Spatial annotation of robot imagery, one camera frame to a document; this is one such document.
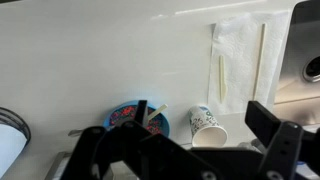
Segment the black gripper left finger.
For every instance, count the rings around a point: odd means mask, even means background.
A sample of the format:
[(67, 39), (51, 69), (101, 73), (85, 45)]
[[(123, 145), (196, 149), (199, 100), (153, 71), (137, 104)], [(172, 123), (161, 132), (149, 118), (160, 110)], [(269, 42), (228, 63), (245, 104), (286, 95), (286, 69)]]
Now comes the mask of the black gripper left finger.
[(123, 161), (140, 180), (184, 180), (186, 151), (167, 137), (146, 129), (148, 102), (139, 100), (133, 117), (107, 130), (85, 129), (61, 180), (103, 180), (113, 163)]

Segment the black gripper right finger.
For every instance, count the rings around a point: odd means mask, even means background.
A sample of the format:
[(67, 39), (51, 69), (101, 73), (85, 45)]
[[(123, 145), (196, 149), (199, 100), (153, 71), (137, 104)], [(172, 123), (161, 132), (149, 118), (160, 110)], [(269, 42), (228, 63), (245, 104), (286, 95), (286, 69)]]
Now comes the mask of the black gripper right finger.
[(320, 174), (320, 131), (305, 130), (292, 121), (281, 121), (258, 101), (249, 101), (245, 123), (266, 148), (257, 177), (262, 180), (307, 180), (298, 175), (298, 162)]

